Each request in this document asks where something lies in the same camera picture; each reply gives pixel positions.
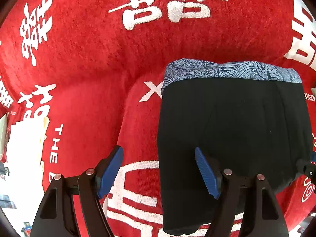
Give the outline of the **red blanket white characters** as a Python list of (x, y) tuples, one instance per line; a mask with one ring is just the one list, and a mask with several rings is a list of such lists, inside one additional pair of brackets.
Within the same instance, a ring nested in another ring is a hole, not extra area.
[[(255, 61), (295, 69), (303, 83), (315, 165), (315, 16), (306, 0), (9, 0), (1, 22), (1, 157), (11, 126), (48, 117), (42, 168), (9, 172), (16, 209), (36, 213), (52, 179), (124, 152), (100, 200), (113, 236), (163, 229), (157, 136), (166, 67), (179, 59)], [(288, 233), (315, 209), (299, 173), (274, 193)]]

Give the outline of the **black pants blue waistband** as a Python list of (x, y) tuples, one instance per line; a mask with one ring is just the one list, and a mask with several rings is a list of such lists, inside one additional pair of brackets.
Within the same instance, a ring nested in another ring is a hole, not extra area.
[(163, 229), (194, 233), (214, 218), (195, 159), (199, 149), (241, 177), (267, 177), (279, 193), (312, 157), (312, 128), (295, 69), (262, 62), (217, 64), (179, 59), (167, 65), (157, 136)]

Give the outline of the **white folded cloth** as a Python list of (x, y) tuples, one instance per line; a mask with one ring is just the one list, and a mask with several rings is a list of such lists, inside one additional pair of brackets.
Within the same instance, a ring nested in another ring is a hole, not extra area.
[(11, 126), (7, 163), (13, 174), (42, 172), (42, 153), (48, 117), (28, 118)]

